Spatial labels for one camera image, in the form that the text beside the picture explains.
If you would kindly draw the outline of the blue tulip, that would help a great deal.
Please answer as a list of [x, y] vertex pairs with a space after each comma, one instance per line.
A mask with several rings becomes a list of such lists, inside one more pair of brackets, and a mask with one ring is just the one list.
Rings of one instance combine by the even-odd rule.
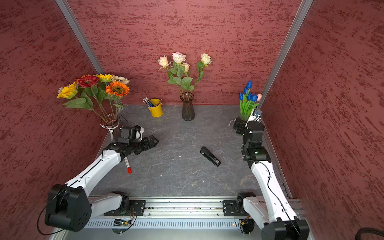
[[244, 100], [244, 104], [243, 104], [243, 113], [244, 115], [246, 115], [246, 102], [248, 100], [248, 94], [249, 94], [249, 88], [245, 87], [245, 90], [244, 90], [244, 97], [243, 97], [243, 100]]
[[247, 95], [247, 102], [246, 102], [246, 106], [245, 106], [245, 116], [246, 116], [246, 119], [249, 118], [250, 111], [252, 110], [252, 106], [253, 106], [252, 94], [248, 93], [248, 95]]
[[243, 116], [244, 114], [244, 94], [239, 94], [239, 102], [240, 102], [240, 115]]
[[252, 86], [253, 86], [253, 82], [252, 81], [248, 81], [246, 88], [247, 89], [251, 89]]
[[252, 105], [251, 105], [251, 111], [250, 114], [253, 112], [253, 110], [258, 106], [259, 101], [258, 101], [258, 95], [254, 94], [251, 97]]

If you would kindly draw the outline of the cream gerbera flower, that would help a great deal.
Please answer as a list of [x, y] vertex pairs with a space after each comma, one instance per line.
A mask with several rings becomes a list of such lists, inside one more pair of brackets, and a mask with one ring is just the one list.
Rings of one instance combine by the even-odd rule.
[[124, 85], [128, 85], [130, 83], [130, 80], [125, 78], [125, 77], [119, 77], [119, 76], [114, 76], [112, 79], [113, 82], [120, 82]]

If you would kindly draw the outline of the large yellow sunflower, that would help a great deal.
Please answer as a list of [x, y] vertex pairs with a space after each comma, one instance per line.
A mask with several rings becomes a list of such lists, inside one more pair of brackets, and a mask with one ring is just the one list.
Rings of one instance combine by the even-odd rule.
[[115, 76], [109, 75], [109, 74], [98, 74], [98, 75], [95, 75], [95, 77], [97, 77], [99, 79], [100, 88], [105, 90], [106, 87], [110, 85], [110, 83], [112, 82], [112, 80], [114, 79]]

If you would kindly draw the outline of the cream rose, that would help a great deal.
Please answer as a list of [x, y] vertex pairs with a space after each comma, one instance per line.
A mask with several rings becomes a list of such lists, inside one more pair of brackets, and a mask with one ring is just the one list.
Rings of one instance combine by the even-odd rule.
[[182, 78], [182, 88], [187, 91], [187, 98], [189, 99], [190, 86], [192, 78], [190, 78], [190, 64], [183, 63], [182, 67], [184, 67], [184, 77]]
[[201, 55], [201, 61], [197, 63], [199, 76], [195, 84], [192, 86], [193, 89], [190, 91], [190, 95], [192, 95], [192, 92], [195, 89], [196, 85], [203, 79], [204, 68], [207, 68], [211, 63], [212, 57], [205, 53]]

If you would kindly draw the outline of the white rose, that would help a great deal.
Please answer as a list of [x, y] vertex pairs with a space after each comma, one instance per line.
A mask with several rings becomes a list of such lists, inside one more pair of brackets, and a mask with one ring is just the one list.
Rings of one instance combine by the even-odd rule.
[[158, 64], [161, 66], [160, 70], [167, 71], [167, 74], [168, 74], [168, 77], [169, 77], [168, 83], [170, 85], [176, 85], [178, 90], [179, 90], [179, 92], [181, 93], [182, 91], [180, 90], [180, 88], [178, 87], [176, 81], [174, 80], [174, 74], [172, 74], [170, 72], [170, 70], [169, 70], [170, 62], [168, 61], [168, 58], [166, 56], [160, 57], [158, 59]]
[[170, 70], [172, 74], [174, 74], [174, 80], [176, 81], [178, 87], [180, 88], [181, 95], [186, 94], [187, 91], [182, 88], [182, 78], [184, 77], [184, 67], [182, 67], [183, 63], [186, 63], [186, 55], [176, 52], [172, 53], [173, 57], [173, 67]]

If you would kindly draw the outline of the white rose top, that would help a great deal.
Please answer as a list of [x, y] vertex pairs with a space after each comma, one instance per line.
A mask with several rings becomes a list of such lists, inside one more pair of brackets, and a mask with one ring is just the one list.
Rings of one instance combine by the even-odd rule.
[[173, 67], [170, 70], [172, 74], [174, 74], [174, 80], [176, 81], [178, 87], [180, 88], [181, 95], [186, 94], [187, 91], [182, 88], [182, 78], [184, 77], [184, 67], [182, 67], [183, 63], [186, 63], [186, 55], [176, 52], [172, 53], [173, 57]]

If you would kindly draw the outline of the pink tulip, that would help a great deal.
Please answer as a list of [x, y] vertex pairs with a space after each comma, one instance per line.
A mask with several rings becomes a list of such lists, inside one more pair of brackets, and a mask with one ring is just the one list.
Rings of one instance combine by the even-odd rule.
[[259, 102], [262, 99], [262, 94], [257, 94], [257, 101]]

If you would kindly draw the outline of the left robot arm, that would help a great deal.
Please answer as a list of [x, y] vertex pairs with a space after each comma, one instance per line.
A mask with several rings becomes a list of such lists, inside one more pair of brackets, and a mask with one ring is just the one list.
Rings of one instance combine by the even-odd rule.
[[154, 136], [144, 137], [140, 126], [122, 127], [117, 141], [109, 143], [101, 155], [85, 170], [64, 185], [54, 185], [48, 194], [47, 205], [41, 211], [47, 226], [79, 232], [93, 218], [99, 216], [128, 216], [133, 225], [144, 214], [145, 201], [131, 201], [129, 194], [113, 191], [104, 196], [91, 197], [92, 190], [115, 166], [124, 162], [132, 173], [129, 156], [136, 156], [157, 146]]

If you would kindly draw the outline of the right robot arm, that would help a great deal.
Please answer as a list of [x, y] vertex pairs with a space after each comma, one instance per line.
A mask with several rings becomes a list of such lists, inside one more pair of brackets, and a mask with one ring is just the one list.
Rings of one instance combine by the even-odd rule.
[[268, 151], [262, 146], [262, 116], [251, 115], [243, 134], [241, 152], [257, 179], [266, 208], [251, 195], [242, 196], [242, 207], [261, 230], [263, 240], [307, 240], [310, 227], [287, 200], [274, 172]]

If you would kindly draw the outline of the red white marker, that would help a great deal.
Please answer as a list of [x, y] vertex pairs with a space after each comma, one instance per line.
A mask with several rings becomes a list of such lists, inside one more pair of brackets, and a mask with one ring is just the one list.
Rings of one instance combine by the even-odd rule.
[[126, 163], [128, 173], [131, 174], [131, 173], [132, 173], [132, 169], [131, 169], [131, 166], [130, 166], [130, 163], [129, 163], [128, 158], [125, 157], [125, 158], [124, 158], [124, 161], [125, 161], [125, 163]]

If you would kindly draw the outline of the left dark glass vase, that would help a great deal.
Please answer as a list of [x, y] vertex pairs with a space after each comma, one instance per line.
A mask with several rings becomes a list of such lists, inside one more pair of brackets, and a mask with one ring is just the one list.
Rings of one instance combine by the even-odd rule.
[[123, 127], [119, 117], [114, 114], [107, 115], [106, 122], [101, 120], [101, 127], [109, 131], [112, 142], [118, 141]]

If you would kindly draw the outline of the yellow pen cup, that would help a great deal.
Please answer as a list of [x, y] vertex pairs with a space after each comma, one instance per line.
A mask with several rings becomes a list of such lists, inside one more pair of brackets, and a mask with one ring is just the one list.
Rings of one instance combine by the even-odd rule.
[[163, 109], [162, 109], [162, 103], [159, 99], [151, 99], [151, 102], [153, 103], [153, 107], [149, 107], [149, 110], [151, 112], [151, 115], [154, 118], [159, 118], [163, 115]]

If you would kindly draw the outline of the pens in cup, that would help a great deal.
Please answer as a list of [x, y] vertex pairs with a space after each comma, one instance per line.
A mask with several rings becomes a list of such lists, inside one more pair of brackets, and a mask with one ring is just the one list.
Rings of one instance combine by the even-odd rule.
[[156, 107], [156, 105], [147, 97], [143, 98], [143, 102], [147, 104], [150, 108]]

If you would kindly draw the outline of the black stapler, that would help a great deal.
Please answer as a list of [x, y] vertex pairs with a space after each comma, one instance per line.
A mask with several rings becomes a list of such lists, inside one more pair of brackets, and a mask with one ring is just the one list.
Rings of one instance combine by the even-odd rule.
[[220, 166], [221, 161], [216, 156], [214, 156], [206, 147], [202, 147], [200, 153], [216, 167]]

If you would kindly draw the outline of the middle dark ribbed vase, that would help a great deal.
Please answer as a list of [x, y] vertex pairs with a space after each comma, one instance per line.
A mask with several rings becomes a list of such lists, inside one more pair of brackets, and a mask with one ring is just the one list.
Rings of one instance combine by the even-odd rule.
[[183, 94], [180, 100], [183, 103], [182, 119], [185, 121], [192, 121], [195, 118], [195, 111], [193, 107], [194, 94]]

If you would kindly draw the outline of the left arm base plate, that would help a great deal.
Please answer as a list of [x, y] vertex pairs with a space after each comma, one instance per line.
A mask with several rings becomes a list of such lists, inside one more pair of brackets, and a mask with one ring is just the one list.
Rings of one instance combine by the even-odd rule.
[[122, 202], [118, 209], [104, 213], [104, 216], [140, 217], [144, 214], [145, 206], [145, 200], [129, 200], [128, 202]]

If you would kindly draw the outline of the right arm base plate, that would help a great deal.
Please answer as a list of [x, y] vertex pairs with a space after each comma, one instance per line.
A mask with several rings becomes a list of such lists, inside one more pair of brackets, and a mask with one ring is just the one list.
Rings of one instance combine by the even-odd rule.
[[243, 202], [239, 200], [223, 201], [223, 213], [225, 217], [245, 218], [249, 214], [244, 210]]

